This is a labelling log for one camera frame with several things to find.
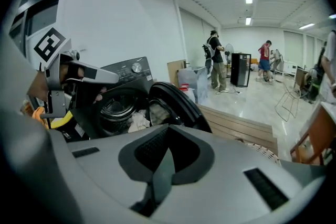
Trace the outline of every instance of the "glossy tile floor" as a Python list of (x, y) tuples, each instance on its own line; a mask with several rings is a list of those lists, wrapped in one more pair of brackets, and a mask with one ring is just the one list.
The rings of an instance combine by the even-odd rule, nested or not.
[[(271, 125), (273, 136), (278, 140), (278, 157), (290, 161), (289, 151), (299, 140), (299, 133), (306, 120), (312, 114), (313, 105), (300, 99), (297, 117), (294, 118), (291, 115), (289, 121), (286, 122), (274, 109), (285, 92), (283, 84), (276, 81), (273, 85), (269, 85), (264, 81), (257, 82), (255, 81), (256, 77), (257, 73), (251, 72), (248, 88), (236, 88), (237, 91), (241, 92), (240, 95), (235, 93), (218, 94), (216, 90), (210, 87), (209, 81), (208, 98), (202, 105)], [(234, 86), (229, 83), (229, 79), (227, 79), (227, 85), (230, 92), (235, 91)], [(290, 108), (290, 105), (291, 100), (288, 98), (284, 106)], [(296, 101), (293, 104), (293, 111), (295, 111), (295, 105)], [(279, 113), (286, 119), (289, 112), (283, 109), (281, 104), (278, 105), (278, 108)]]

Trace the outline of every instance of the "person in red shirt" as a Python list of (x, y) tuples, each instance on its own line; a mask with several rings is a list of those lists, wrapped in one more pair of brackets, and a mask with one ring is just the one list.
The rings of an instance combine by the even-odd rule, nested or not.
[(258, 50), (260, 52), (260, 62), (259, 62), (259, 74), (256, 78), (256, 81), (262, 80), (262, 75), (264, 71), (267, 72), (268, 81), (272, 83), (272, 75), (271, 75), (271, 65), (269, 64), (269, 47), (272, 45), (270, 40), (266, 41), (262, 45), (262, 47)]

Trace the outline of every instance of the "wooden platform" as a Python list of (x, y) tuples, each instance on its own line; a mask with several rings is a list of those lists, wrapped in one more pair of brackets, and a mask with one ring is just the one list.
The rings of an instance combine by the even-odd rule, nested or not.
[(241, 138), (245, 143), (255, 143), (278, 155), (277, 139), (273, 137), (272, 126), (233, 116), (218, 110), (197, 105), (207, 119), (215, 135), (228, 139)]

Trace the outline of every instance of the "red shirt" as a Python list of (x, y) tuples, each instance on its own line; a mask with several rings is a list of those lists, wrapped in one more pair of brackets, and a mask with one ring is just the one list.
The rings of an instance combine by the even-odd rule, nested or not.
[(260, 49), (258, 49), (260, 52), (260, 59), (261, 60), (269, 60), (269, 48), (268, 44), (264, 43)]

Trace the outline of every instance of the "black washing machine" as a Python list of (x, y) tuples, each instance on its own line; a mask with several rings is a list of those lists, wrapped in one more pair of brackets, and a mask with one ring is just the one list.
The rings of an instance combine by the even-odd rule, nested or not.
[(91, 106), (71, 112), (91, 138), (127, 133), (132, 115), (142, 111), (150, 125), (176, 124), (211, 132), (199, 108), (178, 88), (167, 82), (153, 82), (146, 57), (102, 67), (119, 75), (119, 82)]

